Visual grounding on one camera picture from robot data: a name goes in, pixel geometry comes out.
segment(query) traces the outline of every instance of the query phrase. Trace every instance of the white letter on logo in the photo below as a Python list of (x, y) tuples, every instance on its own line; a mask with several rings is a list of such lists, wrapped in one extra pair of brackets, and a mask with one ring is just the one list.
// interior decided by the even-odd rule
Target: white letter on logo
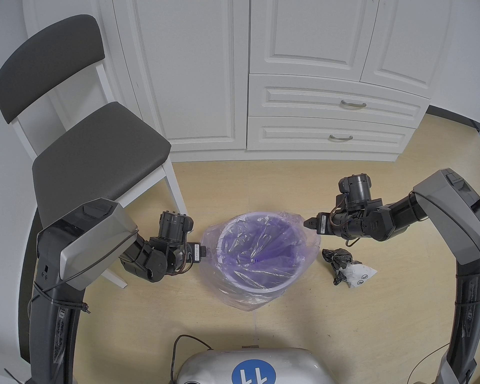
[(262, 375), (260, 374), (260, 368), (255, 368), (255, 373), (257, 374), (257, 384), (264, 384), (267, 381), (266, 377), (262, 379)]
[(245, 378), (245, 370), (244, 369), (240, 370), (240, 376), (241, 376), (241, 384), (252, 384), (251, 379), (249, 381), (247, 381), (247, 379)]

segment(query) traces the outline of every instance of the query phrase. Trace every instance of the cabinet base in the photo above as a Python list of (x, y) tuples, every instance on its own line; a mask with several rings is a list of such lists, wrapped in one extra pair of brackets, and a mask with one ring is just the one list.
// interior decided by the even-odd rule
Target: cabinet base
[(247, 151), (246, 149), (212, 149), (170, 152), (172, 162), (221, 160), (366, 160), (395, 161), (396, 153), (353, 151)]

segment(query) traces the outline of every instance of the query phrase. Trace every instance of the wooden floor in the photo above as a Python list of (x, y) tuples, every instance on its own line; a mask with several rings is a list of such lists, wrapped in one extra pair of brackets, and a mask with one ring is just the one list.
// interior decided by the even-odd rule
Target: wooden floor
[[(235, 161), (174, 164), (189, 215), (190, 241), (215, 223), (249, 211), (287, 211), (304, 218), (333, 208), (338, 181), (366, 172), (372, 197), (392, 203), (441, 168), (460, 173), (480, 192), (480, 136), (470, 127), (426, 115), (395, 163), (360, 161)], [(127, 207), (140, 234), (158, 233), (172, 209), (164, 182)], [(323, 248), (344, 246), (323, 237)], [(124, 290), (99, 278), (86, 291), (91, 314), (80, 318), (74, 376), (79, 383), (168, 383), (172, 345), (191, 334), (215, 349), (244, 345), (307, 348), (343, 384), (407, 382), (412, 368), (450, 338), (455, 260), (429, 220), (378, 243), (362, 239), (354, 258), (378, 270), (361, 288), (335, 287), (321, 256), (285, 295), (254, 312), (214, 298), (198, 266), (180, 277), (150, 284), (112, 269)], [(177, 368), (204, 348), (179, 343)], [(432, 383), (443, 354), (426, 359), (410, 380)]]

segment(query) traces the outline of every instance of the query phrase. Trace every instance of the black baseboard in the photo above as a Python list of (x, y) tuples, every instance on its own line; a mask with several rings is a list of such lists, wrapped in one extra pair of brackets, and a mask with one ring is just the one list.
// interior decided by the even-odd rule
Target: black baseboard
[(429, 115), (443, 117), (444, 119), (449, 119), (451, 121), (456, 121), (460, 124), (468, 125), (469, 127), (475, 128), (478, 132), (480, 132), (480, 123), (478, 121), (469, 119), (468, 117), (459, 115), (458, 113), (453, 113), (446, 109), (438, 108), (433, 105), (430, 105), (428, 107), (427, 113)]
[(22, 276), (20, 277), (20, 292), (18, 295), (18, 341), (20, 343), (20, 356), (30, 362), (30, 320), (28, 319), (27, 306), (32, 298), (33, 280), (36, 266), (36, 236), (42, 230), (42, 223), (35, 212), (30, 235), (28, 236), (25, 250)]

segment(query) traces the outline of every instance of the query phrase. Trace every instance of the trash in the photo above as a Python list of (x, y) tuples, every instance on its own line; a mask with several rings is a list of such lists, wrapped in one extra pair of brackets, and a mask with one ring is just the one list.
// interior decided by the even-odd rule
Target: trash
[(350, 288), (359, 287), (377, 273), (375, 269), (353, 260), (352, 254), (343, 248), (334, 251), (323, 249), (322, 256), (336, 273), (334, 285), (346, 281)]
[(300, 215), (250, 212), (209, 227), (203, 280), (225, 304), (252, 311), (280, 297), (312, 264), (320, 235)]

